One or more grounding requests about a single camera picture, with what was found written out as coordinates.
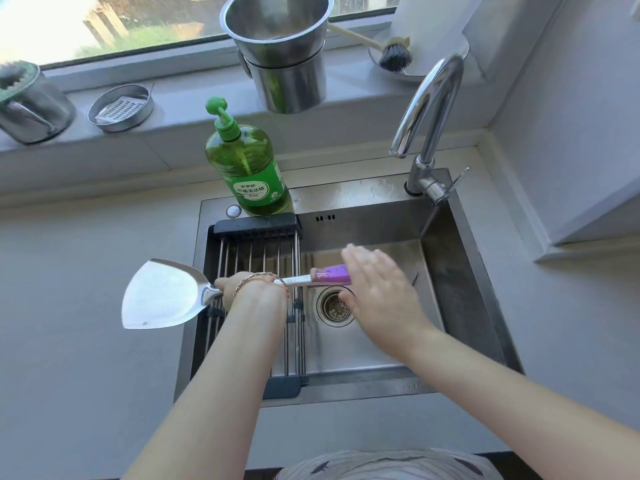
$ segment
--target spatula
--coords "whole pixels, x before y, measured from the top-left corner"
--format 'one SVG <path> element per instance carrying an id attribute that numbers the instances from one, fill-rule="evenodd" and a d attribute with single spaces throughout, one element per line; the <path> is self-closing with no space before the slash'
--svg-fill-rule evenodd
<path id="1" fill-rule="evenodd" d="M 287 287 L 348 285 L 345 265 L 313 268 L 310 274 L 283 278 Z M 122 299 L 124 328 L 164 328 L 194 318 L 222 295 L 196 268 L 166 259 L 144 263 L 129 282 Z"/>

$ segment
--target bracelet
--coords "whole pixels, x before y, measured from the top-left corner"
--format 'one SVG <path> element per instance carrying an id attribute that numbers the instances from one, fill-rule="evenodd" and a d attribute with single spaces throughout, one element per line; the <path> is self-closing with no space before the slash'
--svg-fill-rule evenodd
<path id="1" fill-rule="evenodd" d="M 284 284 L 284 281 L 282 281 L 282 278 L 279 277 L 277 274 L 271 273 L 270 271 L 261 271 L 260 273 L 253 273 L 253 274 L 250 274 L 249 276 L 247 276 L 246 278 L 243 278 L 242 281 L 240 281 L 240 284 L 238 284 L 238 286 L 236 286 L 236 290 L 234 291 L 234 299 L 236 299 L 236 295 L 238 294 L 238 291 L 240 290 L 240 288 L 242 288 L 242 286 L 247 281 L 252 280 L 254 278 L 257 278 L 258 276 L 273 276 L 274 278 L 276 278 L 277 281 L 282 282 L 282 285 L 284 286 L 284 289 L 287 292 L 287 300 L 289 300 L 289 289 Z"/>

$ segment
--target forearm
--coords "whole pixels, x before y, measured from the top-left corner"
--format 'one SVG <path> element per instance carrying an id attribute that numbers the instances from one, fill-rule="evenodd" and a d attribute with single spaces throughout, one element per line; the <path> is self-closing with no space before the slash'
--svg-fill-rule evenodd
<path id="1" fill-rule="evenodd" d="M 640 477 L 640 435 L 441 332 L 409 366 L 484 423 L 545 480 Z"/>
<path id="2" fill-rule="evenodd" d="M 246 291 L 255 286 L 247 283 Z M 242 478 L 286 314 L 284 300 L 254 296 L 231 309 L 198 373 L 124 480 Z"/>

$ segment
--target dish drying rack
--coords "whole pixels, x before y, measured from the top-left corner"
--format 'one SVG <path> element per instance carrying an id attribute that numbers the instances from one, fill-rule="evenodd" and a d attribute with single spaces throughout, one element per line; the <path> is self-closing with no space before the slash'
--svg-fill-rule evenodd
<path id="1" fill-rule="evenodd" d="M 211 250 L 217 256 L 205 259 L 213 267 L 209 273 L 205 270 L 205 274 L 212 282 L 215 278 L 233 276 L 239 271 L 270 271 L 281 278 L 299 276 L 300 238 L 301 227 L 293 213 L 220 221 L 209 228 L 207 252 Z M 303 297 L 301 287 L 289 290 L 284 340 L 271 369 L 263 399 L 296 397 L 308 382 Z M 198 315 L 198 331 L 204 340 L 200 343 L 196 340 L 192 377 L 218 337 L 226 318 L 221 297 Z"/>

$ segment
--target dish soap bottle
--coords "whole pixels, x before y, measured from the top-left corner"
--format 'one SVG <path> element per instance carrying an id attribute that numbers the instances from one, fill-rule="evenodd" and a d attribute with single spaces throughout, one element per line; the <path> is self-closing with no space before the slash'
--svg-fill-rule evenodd
<path id="1" fill-rule="evenodd" d="M 220 172 L 240 207 L 251 214 L 266 216 L 281 212 L 291 202 L 273 147 L 260 128 L 238 125 L 226 112 L 227 101 L 212 97 L 207 112 L 218 117 L 217 132 L 205 147 L 209 163 Z"/>

